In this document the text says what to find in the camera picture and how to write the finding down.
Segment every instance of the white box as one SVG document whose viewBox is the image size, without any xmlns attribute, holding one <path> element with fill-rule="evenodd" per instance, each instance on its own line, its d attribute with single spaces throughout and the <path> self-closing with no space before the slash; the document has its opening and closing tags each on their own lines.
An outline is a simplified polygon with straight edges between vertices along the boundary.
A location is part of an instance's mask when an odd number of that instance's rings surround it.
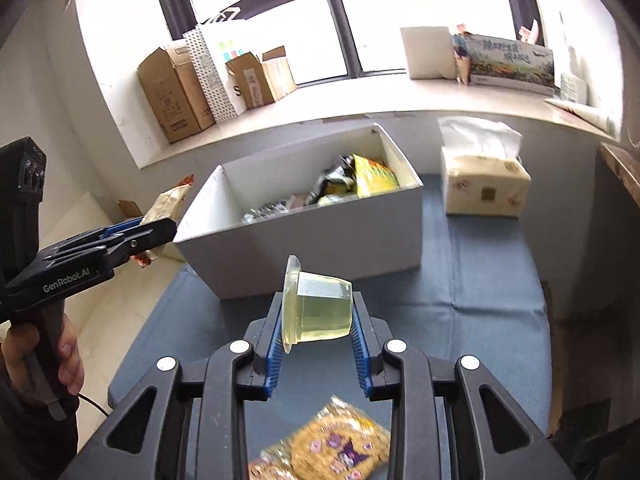
<svg viewBox="0 0 640 480">
<path fill-rule="evenodd" d="M 447 214 L 519 217 L 531 177 L 516 160 L 460 155 L 442 149 L 442 197 Z"/>
<path fill-rule="evenodd" d="M 349 153 L 383 160 L 400 188 L 242 224 L 251 208 L 309 192 L 339 155 Z M 218 166 L 174 241 L 221 299 L 282 290 L 290 254 L 305 271 L 346 280 L 410 269 L 422 256 L 422 182 L 382 127 L 372 124 Z"/>
<path fill-rule="evenodd" d="M 400 27 L 410 79 L 455 79 L 456 57 L 449 27 Z"/>
</svg>

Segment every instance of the yellow snack bag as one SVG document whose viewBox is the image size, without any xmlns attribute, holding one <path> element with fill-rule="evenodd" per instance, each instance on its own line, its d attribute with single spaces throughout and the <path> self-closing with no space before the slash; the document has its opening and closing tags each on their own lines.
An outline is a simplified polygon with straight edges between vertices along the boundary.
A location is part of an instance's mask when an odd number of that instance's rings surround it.
<svg viewBox="0 0 640 480">
<path fill-rule="evenodd" d="M 353 155 L 356 166 L 356 186 L 358 197 L 372 196 L 396 190 L 396 174 L 388 167 L 363 156 Z"/>
</svg>

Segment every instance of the snack package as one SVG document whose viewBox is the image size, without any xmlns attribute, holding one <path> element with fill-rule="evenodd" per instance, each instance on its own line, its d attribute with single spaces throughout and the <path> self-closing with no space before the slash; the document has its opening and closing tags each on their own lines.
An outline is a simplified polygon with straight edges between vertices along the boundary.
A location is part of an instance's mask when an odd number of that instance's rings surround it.
<svg viewBox="0 0 640 480">
<path fill-rule="evenodd" d="M 258 218 L 264 218 L 267 216 L 274 216 L 279 213 L 286 213 L 287 210 L 287 200 L 278 200 L 277 202 L 267 202 L 265 205 L 259 207 L 258 209 L 251 209 L 248 213 L 245 213 L 242 216 L 243 224 L 251 224 L 255 222 Z"/>
<path fill-rule="evenodd" d="M 306 205 L 317 203 L 325 195 L 346 195 L 353 192 L 353 176 L 353 155 L 341 156 L 335 168 L 318 178 L 311 193 L 306 197 Z"/>
<path fill-rule="evenodd" d="M 364 480 L 389 459 L 390 433 L 360 410 L 332 397 L 306 426 L 262 451 L 275 479 Z"/>
<path fill-rule="evenodd" d="M 146 212 L 146 215 L 140 221 L 140 225 L 147 224 L 161 218 L 171 218 L 174 221 L 178 221 L 181 213 L 180 204 L 191 189 L 191 186 L 193 186 L 193 181 L 193 175 L 190 174 L 178 182 L 174 188 L 161 193 L 151 206 L 151 209 Z M 136 254 L 135 256 L 132 256 L 131 259 L 139 263 L 140 266 L 147 267 L 158 259 L 158 256 L 162 254 L 164 247 L 165 246 L 160 246 L 155 249 Z"/>
<path fill-rule="evenodd" d="M 287 200 L 287 210 L 292 211 L 305 206 L 306 193 L 294 193 Z"/>
<path fill-rule="evenodd" d="M 325 205 L 339 204 L 340 202 L 344 202 L 345 200 L 347 200 L 348 197 L 349 195 L 325 195 L 321 196 L 316 203 L 320 207 Z"/>
<path fill-rule="evenodd" d="M 249 480 L 299 480 L 282 464 L 267 459 L 249 462 Z"/>
<path fill-rule="evenodd" d="M 396 174 L 388 167 L 375 160 L 353 155 L 355 161 L 355 177 L 360 198 L 386 193 L 397 189 Z"/>
</svg>

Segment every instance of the window sill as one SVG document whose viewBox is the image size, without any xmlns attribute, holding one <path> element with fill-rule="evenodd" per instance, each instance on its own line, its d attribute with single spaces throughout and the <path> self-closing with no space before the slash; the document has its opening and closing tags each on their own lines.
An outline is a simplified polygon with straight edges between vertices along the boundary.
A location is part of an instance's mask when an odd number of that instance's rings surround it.
<svg viewBox="0 0 640 480">
<path fill-rule="evenodd" d="M 566 126 L 614 141 L 586 121 L 545 103 L 539 94 L 489 86 L 465 87 L 455 81 L 411 80 L 405 74 L 394 74 L 299 88 L 272 105 L 249 110 L 238 118 L 162 147 L 140 168 L 201 146 L 285 124 L 419 111 L 516 116 Z"/>
</svg>

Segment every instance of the plastic cup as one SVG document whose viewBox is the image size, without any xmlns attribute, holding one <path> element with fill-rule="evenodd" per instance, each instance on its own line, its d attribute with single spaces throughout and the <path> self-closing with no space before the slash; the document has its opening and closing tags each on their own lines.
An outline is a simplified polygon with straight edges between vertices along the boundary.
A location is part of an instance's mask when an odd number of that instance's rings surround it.
<svg viewBox="0 0 640 480">
<path fill-rule="evenodd" d="M 282 291 L 282 343 L 336 339 L 351 329 L 353 297 L 351 282 L 303 272 L 300 261 L 290 256 Z"/>
</svg>

